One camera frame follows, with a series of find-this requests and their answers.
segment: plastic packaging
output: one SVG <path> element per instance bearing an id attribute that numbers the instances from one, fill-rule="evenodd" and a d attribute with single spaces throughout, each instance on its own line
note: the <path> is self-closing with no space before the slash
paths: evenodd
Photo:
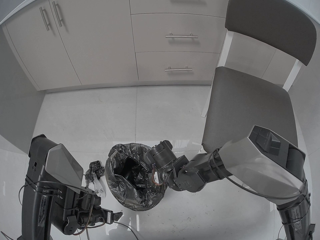
<path id="1" fill-rule="evenodd" d="M 150 181 L 151 171 L 143 161 L 143 154 L 151 147 L 130 143 L 117 144 L 106 161 L 106 182 L 111 193 L 124 207 L 146 211 L 164 197 L 167 185 L 156 186 Z"/>

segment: gray upholstery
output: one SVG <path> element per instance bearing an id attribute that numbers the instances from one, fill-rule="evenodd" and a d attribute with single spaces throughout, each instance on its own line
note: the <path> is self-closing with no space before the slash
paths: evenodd
<path id="1" fill-rule="evenodd" d="M 229 0 L 225 27 L 308 65 L 317 40 L 308 16 L 286 0 Z"/>
<path id="2" fill-rule="evenodd" d="M 227 67 L 216 68 L 202 145 L 206 152 L 249 133 L 273 130 L 298 146 L 289 94 L 281 87 Z"/>

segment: silver bar handle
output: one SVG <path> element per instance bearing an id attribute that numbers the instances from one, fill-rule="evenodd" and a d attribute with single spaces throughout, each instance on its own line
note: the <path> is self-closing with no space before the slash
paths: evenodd
<path id="1" fill-rule="evenodd" d="M 62 19 L 60 19 L 60 16 L 59 16 L 59 13 L 58 13 L 58 9 L 57 9 L 57 5 L 58 3 L 56 3 L 55 1 L 52 2 L 52 5 L 53 5 L 53 8 L 54 8 L 54 12 L 56 14 L 56 17 L 57 17 L 57 20 L 58 20 L 58 23 L 59 23 L 59 26 L 62 27 Z"/>
<path id="2" fill-rule="evenodd" d="M 192 68 L 188 68 L 186 66 L 186 68 L 166 68 L 164 71 L 187 71 L 187 70 L 192 70 Z"/>
<path id="3" fill-rule="evenodd" d="M 46 9 L 42 9 L 42 7 L 40 7 L 39 9 L 40 9 L 40 12 L 41 12 L 41 16 L 42 16 L 43 22 L 45 24 L 45 28 L 47 29 L 47 31 L 49 31 L 50 22 L 47 23 L 46 16 L 45 16 L 45 13 L 44 13 Z"/>
<path id="4" fill-rule="evenodd" d="M 192 33 L 190 35 L 173 35 L 170 33 L 170 35 L 166 35 L 166 38 L 198 38 L 198 36 L 192 35 Z"/>

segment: metal handle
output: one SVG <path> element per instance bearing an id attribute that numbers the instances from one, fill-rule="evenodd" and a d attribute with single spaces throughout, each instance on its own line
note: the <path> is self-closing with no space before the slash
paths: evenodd
<path id="1" fill-rule="evenodd" d="M 192 33 L 190 35 L 173 35 L 170 33 L 170 35 L 166 35 L 166 38 L 198 38 L 198 36 L 192 35 Z"/>
<path id="2" fill-rule="evenodd" d="M 47 31 L 49 31 L 50 22 L 47 23 L 47 20 L 46 20 L 45 14 L 44 14 L 44 11 L 45 11 L 46 9 L 42 9 L 42 7 L 40 7 L 39 9 L 40 9 L 40 12 L 41 12 L 41 16 L 42 16 L 43 22 L 44 22 L 44 24 L 45 24 L 45 28 L 47 29 Z"/>
<path id="3" fill-rule="evenodd" d="M 55 12 L 55 14 L 56 14 L 56 17 L 57 17 L 59 26 L 62 27 L 62 23 L 61 23 L 61 22 L 62 22 L 62 19 L 60 19 L 60 16 L 59 16 L 59 13 L 58 13 L 58 9 L 57 9 L 58 3 L 56 3 L 55 1 L 53 1 L 52 4 L 53 4 L 54 12 Z"/>
<path id="4" fill-rule="evenodd" d="M 168 69 L 165 69 L 164 71 L 186 71 L 186 70 L 192 70 L 192 68 L 188 68 L 186 66 L 186 68 L 171 68 L 169 67 Z"/>

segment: crumpled black plastic bag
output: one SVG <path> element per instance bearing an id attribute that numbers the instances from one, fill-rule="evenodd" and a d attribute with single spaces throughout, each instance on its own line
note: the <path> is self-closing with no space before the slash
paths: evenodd
<path id="1" fill-rule="evenodd" d="M 156 186 L 149 180 L 149 167 L 143 154 L 151 147 L 130 143 L 117 144 L 106 161 L 106 182 L 113 196 L 133 211 L 147 211 L 164 197 L 167 185 Z"/>
<path id="2" fill-rule="evenodd" d="M 94 181 L 94 176 L 92 173 L 95 173 L 97 175 L 97 179 L 100 179 L 104 174 L 104 167 L 101 166 L 100 161 L 91 162 L 89 164 L 89 169 L 85 173 L 85 183 L 88 186 L 89 182 Z"/>

